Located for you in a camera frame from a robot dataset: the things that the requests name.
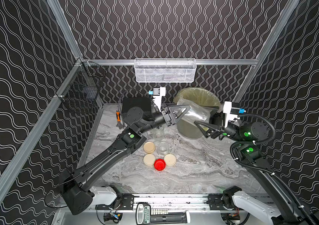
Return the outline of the jar with red lid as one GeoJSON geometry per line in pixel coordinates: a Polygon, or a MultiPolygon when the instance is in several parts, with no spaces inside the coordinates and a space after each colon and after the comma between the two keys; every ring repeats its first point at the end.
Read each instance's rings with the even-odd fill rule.
{"type": "Polygon", "coordinates": [[[209,122],[210,110],[206,109],[191,100],[179,98],[177,105],[190,105],[191,109],[183,116],[183,120],[188,123],[194,123],[194,121],[209,122]]]}

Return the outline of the jar with cream lid front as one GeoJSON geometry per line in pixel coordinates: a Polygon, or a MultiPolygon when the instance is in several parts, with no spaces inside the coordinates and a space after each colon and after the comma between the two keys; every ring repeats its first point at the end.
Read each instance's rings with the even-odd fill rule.
{"type": "Polygon", "coordinates": [[[154,141],[160,142],[164,139],[164,127],[158,127],[152,130],[152,136],[154,141]]]}

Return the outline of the jar with cream lid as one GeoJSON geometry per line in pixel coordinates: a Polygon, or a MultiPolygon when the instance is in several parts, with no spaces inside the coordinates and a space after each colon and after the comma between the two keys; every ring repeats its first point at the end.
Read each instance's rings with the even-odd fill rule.
{"type": "Polygon", "coordinates": [[[152,136],[154,141],[160,142],[164,139],[164,127],[158,127],[152,130],[152,136]]]}
{"type": "Polygon", "coordinates": [[[157,145],[157,152],[160,155],[167,155],[171,152],[170,146],[167,142],[163,141],[157,145]]]}

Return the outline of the jar with cream lid back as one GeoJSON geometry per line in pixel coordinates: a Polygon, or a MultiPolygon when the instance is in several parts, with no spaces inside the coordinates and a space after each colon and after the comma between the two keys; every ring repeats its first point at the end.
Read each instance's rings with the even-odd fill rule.
{"type": "Polygon", "coordinates": [[[171,152],[170,146],[167,142],[163,141],[157,145],[157,152],[160,155],[167,155],[171,152]]]}

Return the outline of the tan jar lid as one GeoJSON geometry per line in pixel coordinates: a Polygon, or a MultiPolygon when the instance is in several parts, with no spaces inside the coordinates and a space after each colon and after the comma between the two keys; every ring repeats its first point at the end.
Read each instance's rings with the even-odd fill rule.
{"type": "Polygon", "coordinates": [[[152,154],[156,150],[156,146],[153,142],[146,142],[143,145],[143,150],[146,154],[152,154]]]}

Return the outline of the cream lid of back jar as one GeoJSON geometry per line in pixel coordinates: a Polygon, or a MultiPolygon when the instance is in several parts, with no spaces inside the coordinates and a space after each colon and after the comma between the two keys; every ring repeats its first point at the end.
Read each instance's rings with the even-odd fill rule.
{"type": "Polygon", "coordinates": [[[153,154],[146,154],[143,158],[143,163],[146,166],[153,166],[156,161],[156,157],[153,154]]]}

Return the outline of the red jar lid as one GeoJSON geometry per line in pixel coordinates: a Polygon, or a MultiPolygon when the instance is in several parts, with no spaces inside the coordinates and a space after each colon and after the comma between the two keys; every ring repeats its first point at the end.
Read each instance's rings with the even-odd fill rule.
{"type": "Polygon", "coordinates": [[[166,168],[166,162],[164,159],[157,159],[154,162],[154,168],[156,171],[163,171],[166,168]]]}

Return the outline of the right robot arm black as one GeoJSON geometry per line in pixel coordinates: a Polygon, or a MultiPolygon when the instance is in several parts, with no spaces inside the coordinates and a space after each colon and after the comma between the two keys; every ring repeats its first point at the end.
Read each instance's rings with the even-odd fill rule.
{"type": "Polygon", "coordinates": [[[223,112],[216,113],[209,123],[195,121],[194,124],[206,138],[222,140],[227,137],[234,141],[229,149],[232,159],[252,174],[273,200],[274,206],[233,186],[223,192],[224,207],[243,209],[267,225],[319,225],[319,211],[312,210],[299,199],[272,169],[261,151],[262,145],[275,138],[274,125],[253,113],[239,114],[229,121],[226,116],[223,112]]]}

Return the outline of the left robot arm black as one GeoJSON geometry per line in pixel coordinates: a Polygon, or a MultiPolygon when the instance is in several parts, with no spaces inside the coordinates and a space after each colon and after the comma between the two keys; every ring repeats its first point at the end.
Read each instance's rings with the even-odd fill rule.
{"type": "Polygon", "coordinates": [[[139,106],[131,107],[124,117],[126,128],[104,152],[73,172],[66,170],[60,174],[59,193],[72,215],[82,213],[91,205],[95,196],[90,190],[93,184],[140,148],[147,140],[145,132],[177,124],[190,109],[189,105],[172,105],[147,115],[139,106]]]}

